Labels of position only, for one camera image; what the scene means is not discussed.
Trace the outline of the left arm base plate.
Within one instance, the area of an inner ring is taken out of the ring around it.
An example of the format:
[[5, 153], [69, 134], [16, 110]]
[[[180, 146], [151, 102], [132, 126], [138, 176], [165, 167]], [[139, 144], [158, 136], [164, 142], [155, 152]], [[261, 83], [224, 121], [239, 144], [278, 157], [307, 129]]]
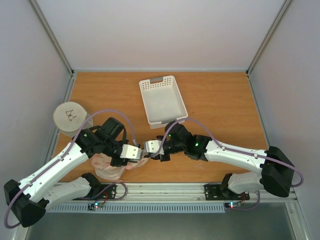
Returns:
[[117, 185], [116, 184], [102, 184], [99, 187], [98, 194], [93, 195], [92, 193], [89, 193], [85, 197], [78, 197], [74, 200], [79, 201], [89, 201], [89, 200], [104, 200], [105, 198], [108, 199], [115, 199], [117, 193]]

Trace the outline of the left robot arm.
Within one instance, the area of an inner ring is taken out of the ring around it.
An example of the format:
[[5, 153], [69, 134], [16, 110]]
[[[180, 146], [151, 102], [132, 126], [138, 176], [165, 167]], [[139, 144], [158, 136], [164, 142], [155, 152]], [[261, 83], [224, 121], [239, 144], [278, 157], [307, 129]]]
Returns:
[[20, 181], [11, 179], [5, 183], [4, 226], [7, 229], [30, 227], [49, 209], [71, 200], [94, 200], [97, 207], [100, 197], [113, 199], [114, 195], [106, 191], [111, 185], [101, 184], [90, 172], [56, 186], [75, 167], [99, 154], [110, 157], [111, 166], [116, 168], [141, 159], [139, 144], [129, 144], [126, 128], [117, 119], [110, 117], [103, 125], [81, 128], [72, 141], [39, 170]]

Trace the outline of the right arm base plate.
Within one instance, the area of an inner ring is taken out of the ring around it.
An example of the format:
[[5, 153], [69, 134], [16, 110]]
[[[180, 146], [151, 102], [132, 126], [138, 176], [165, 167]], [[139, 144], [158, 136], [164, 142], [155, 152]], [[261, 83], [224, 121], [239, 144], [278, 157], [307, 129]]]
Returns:
[[248, 193], [234, 193], [229, 189], [221, 190], [221, 184], [207, 183], [203, 186], [206, 201], [242, 201], [250, 200]]

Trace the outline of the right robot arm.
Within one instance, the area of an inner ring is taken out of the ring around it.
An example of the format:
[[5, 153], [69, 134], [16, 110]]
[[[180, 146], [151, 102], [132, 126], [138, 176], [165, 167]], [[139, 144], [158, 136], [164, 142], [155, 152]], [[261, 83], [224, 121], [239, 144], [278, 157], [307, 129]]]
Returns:
[[225, 199], [261, 190], [280, 198], [289, 196], [294, 165], [279, 148], [271, 146], [259, 150], [226, 144], [210, 136], [192, 134], [174, 121], [167, 124], [165, 131], [165, 135], [143, 144], [149, 158], [166, 162], [171, 155], [182, 152], [192, 160], [220, 162], [248, 171], [224, 176], [217, 192]]

